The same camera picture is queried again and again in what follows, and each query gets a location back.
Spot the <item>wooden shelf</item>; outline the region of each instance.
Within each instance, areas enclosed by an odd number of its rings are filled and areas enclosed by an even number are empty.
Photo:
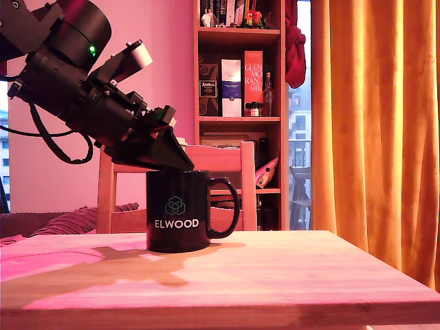
[[[211,131],[215,128],[224,131],[237,129],[255,131],[280,122],[280,117],[199,117],[201,131]]]
[[[264,207],[273,208],[279,214],[278,229],[289,229],[289,111],[288,88],[285,82],[285,1],[260,0],[257,10],[263,14],[271,13],[271,25],[277,30],[243,29],[231,27],[201,27],[200,2],[192,1],[193,41],[194,41],[194,114],[195,114],[195,144],[199,144],[203,136],[226,133],[246,135],[250,140],[268,139],[269,154],[280,155],[280,161],[274,182],[271,187],[257,189]],[[244,53],[247,50],[263,51],[263,64],[272,69],[273,114],[278,117],[206,117],[199,115],[199,55],[209,55],[211,61],[218,64],[220,60],[240,59],[242,70]],[[218,76],[221,84],[221,71]],[[211,200],[224,200],[225,190],[211,190]]]
[[[215,48],[261,49],[273,47],[280,38],[280,30],[241,29],[230,27],[199,27],[199,44]]]
[[[237,189],[236,191],[239,195],[241,195],[241,189]],[[257,195],[281,193],[281,189],[279,188],[256,189],[255,191]],[[211,195],[230,195],[230,191],[227,189],[213,189],[211,190]]]

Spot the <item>wooden chair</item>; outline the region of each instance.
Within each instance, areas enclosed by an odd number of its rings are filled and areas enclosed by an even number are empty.
[[[256,193],[254,143],[242,142],[240,149],[213,148],[210,146],[187,146],[186,154],[195,165],[195,170],[210,172],[241,172],[242,209],[236,230],[256,230]],[[98,234],[146,232],[146,210],[115,212],[116,183],[118,173],[146,173],[151,171],[111,162],[111,158],[100,152],[98,182]],[[212,190],[212,195],[224,195],[225,190]],[[232,220],[233,210],[211,208],[211,226],[216,230],[226,229]]]
[[[311,168],[291,166],[290,172],[294,177],[294,193],[290,205],[290,229],[306,229],[305,223],[299,223],[298,219],[301,208],[308,208],[311,213],[311,199],[305,191],[305,180],[311,179]]]

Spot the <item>black cable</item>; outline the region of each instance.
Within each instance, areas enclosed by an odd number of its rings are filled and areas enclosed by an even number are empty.
[[[55,156],[57,156],[64,163],[75,164],[75,165],[77,165],[77,164],[85,164],[85,163],[87,163],[87,162],[89,162],[91,160],[91,158],[92,158],[92,156],[94,154],[94,150],[93,150],[94,146],[91,143],[90,137],[88,137],[84,133],[79,132],[79,134],[82,135],[84,140],[86,140],[87,146],[89,147],[89,151],[87,152],[87,156],[84,159],[71,160],[69,158],[69,156],[67,156],[64,153],[64,151],[61,150],[61,148],[50,137],[49,132],[44,127],[44,124],[41,121],[40,115],[39,115],[38,111],[36,110],[35,104],[31,103],[31,102],[29,102],[28,104],[30,106],[30,114],[32,115],[32,119],[33,119],[33,121],[35,123],[36,129],[38,130],[38,132],[40,132],[41,137],[43,138],[44,142],[46,142],[46,145],[50,148],[50,150],[52,150],[52,152],[55,154]]]
[[[8,76],[5,76],[4,74],[0,74],[0,80],[7,81],[8,83],[15,81],[17,78],[18,78],[18,76],[8,77]]]
[[[39,133],[28,133],[28,132],[17,131],[16,129],[10,129],[9,127],[4,127],[4,126],[1,126],[1,125],[0,125],[0,129],[3,129],[4,131],[8,131],[9,133],[23,135],[23,136],[34,136],[36,138],[42,138],[43,137]],[[62,132],[62,133],[49,134],[49,136],[51,136],[52,138],[59,138],[60,136],[66,136],[66,135],[69,135],[69,134],[72,134],[72,133],[75,133],[75,132],[70,130],[70,131]]]

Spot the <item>figurine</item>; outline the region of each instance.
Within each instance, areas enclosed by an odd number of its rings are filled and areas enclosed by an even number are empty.
[[[201,21],[203,23],[204,26],[206,26],[207,28],[211,28],[211,20],[212,17],[208,14],[208,10],[205,9],[205,14],[203,14],[203,16],[201,17]]]
[[[203,25],[206,26],[207,28],[213,28],[216,24],[219,23],[219,20],[214,15],[212,9],[209,9],[209,11],[205,9],[205,14],[203,14],[203,16],[201,17],[201,21]]]
[[[243,25],[241,27],[242,28],[252,29],[254,27],[253,18],[254,18],[254,15],[252,14],[251,11],[249,11],[245,15],[244,20],[243,20]]]
[[[264,24],[264,18],[263,15],[260,12],[255,12],[253,13],[254,15],[254,27],[258,28],[258,29],[264,29],[265,28],[265,24]]]

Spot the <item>glenmorangie box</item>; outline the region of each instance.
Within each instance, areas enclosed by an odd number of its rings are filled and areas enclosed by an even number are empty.
[[[245,51],[245,103],[263,101],[263,52]]]

